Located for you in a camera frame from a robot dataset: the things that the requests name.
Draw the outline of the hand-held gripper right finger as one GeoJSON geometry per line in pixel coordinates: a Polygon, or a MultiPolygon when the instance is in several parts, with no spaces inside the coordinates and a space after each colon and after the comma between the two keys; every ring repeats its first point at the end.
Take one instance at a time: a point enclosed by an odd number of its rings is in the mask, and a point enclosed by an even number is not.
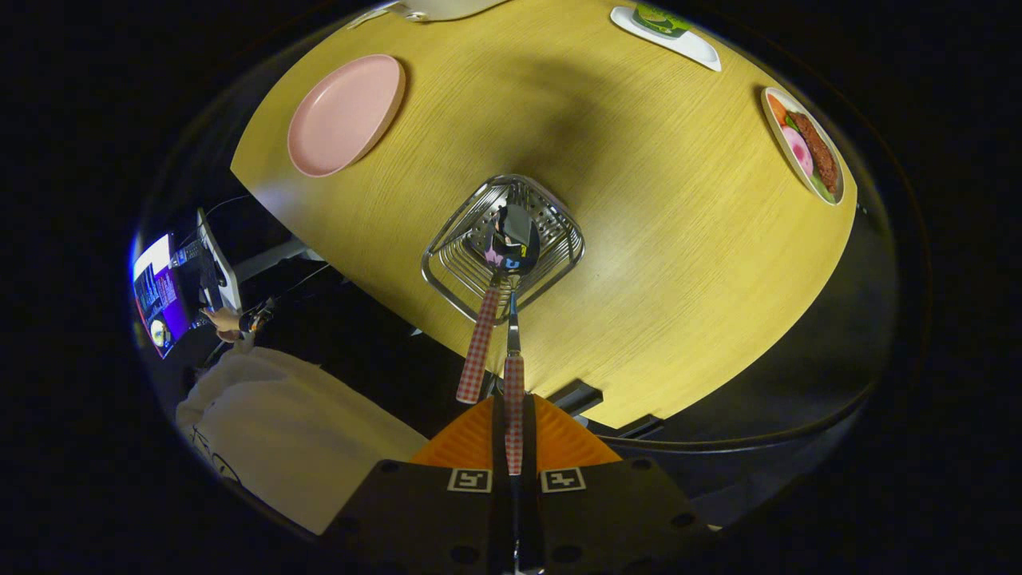
{"type": "Polygon", "coordinates": [[[680,574],[711,527],[654,459],[622,458],[562,409],[523,401],[519,565],[527,574],[680,574]]]}

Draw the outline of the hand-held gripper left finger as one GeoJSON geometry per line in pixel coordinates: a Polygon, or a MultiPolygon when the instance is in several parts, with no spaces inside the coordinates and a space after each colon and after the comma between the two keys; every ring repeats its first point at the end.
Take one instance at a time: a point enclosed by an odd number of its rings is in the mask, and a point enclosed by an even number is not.
{"type": "Polygon", "coordinates": [[[419,462],[377,462],[319,541],[347,574],[510,573],[503,401],[464,412],[419,462]]]}

